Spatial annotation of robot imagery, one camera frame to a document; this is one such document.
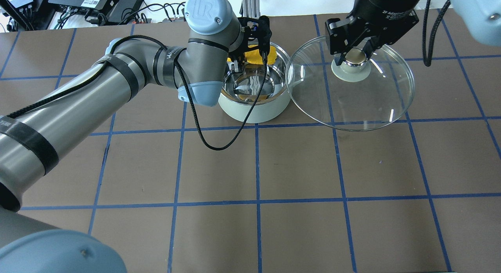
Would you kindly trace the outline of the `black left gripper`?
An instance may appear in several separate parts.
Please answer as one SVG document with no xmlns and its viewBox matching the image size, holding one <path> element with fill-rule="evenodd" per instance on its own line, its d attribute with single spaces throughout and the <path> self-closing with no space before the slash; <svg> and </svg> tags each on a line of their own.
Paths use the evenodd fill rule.
<svg viewBox="0 0 501 273">
<path fill-rule="evenodd" d="M 237 48 L 229 52 L 231 59 L 231 73 L 241 74 L 245 71 L 245 53 L 258 50 L 262 61 L 269 61 L 270 38 L 270 18 L 261 15 L 259 18 L 239 17 L 240 33 L 243 35 L 241 42 L 237 42 Z"/>
</svg>

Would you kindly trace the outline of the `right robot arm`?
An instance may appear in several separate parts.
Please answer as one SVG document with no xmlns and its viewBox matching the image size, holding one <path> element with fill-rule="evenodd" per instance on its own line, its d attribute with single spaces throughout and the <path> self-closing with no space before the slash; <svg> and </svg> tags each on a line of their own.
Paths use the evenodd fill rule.
<svg viewBox="0 0 501 273">
<path fill-rule="evenodd" d="M 324 24 L 329 53 L 335 56 L 336 66 L 348 61 L 348 53 L 362 41 L 366 59 L 383 47 L 392 45 L 418 24 L 415 6 L 419 0 L 355 0 L 345 19 L 331 18 Z M 422 27 L 424 65 L 431 66 L 436 32 L 446 11 L 453 7 L 465 22 L 471 36 L 485 45 L 500 46 L 501 0 L 446 0 L 427 33 L 431 0 L 426 1 Z"/>
</svg>

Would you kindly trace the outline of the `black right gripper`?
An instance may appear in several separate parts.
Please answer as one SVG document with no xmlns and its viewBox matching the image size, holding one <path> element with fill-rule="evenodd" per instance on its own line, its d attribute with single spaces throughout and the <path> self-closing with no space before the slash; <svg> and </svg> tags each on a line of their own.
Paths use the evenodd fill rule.
<svg viewBox="0 0 501 273">
<path fill-rule="evenodd" d="M 419 0 L 355 0 L 345 19 L 326 20 L 333 66 L 363 66 L 383 45 L 393 45 L 418 22 Z"/>
</svg>

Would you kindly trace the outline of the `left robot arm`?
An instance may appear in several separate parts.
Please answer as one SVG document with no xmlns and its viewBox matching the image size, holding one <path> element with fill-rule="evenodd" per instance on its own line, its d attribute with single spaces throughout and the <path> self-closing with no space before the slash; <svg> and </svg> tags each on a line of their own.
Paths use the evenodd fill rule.
<svg viewBox="0 0 501 273">
<path fill-rule="evenodd" d="M 236 17 L 228 0 L 188 0 L 187 47 L 130 35 L 111 41 L 89 70 L 45 98 L 1 116 L 1 272 L 125 273 L 113 248 L 89 234 L 19 214 L 23 194 L 147 84 L 176 89 L 179 100 L 215 106 L 227 58 L 270 54 L 270 19 Z"/>
</svg>

